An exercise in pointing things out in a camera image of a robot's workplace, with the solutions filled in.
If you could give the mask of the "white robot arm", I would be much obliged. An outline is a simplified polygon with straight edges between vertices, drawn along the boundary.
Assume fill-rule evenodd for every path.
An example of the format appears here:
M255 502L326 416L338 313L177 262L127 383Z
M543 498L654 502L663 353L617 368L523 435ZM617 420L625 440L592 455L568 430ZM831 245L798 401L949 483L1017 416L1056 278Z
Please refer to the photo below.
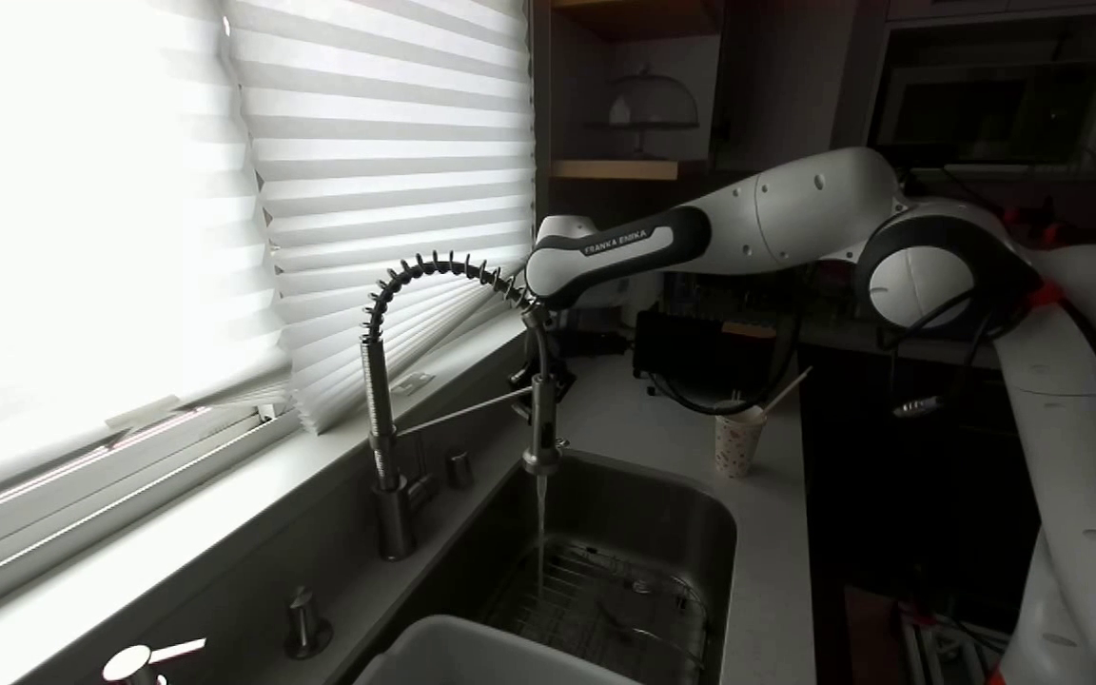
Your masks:
M1000 685L1096 685L1096 245L1023 247L981 207L905 191L880 152L831 147L617 229L557 214L524 287L559 303L644 271L809 262L848 262L895 333L990 339L1041 510Z

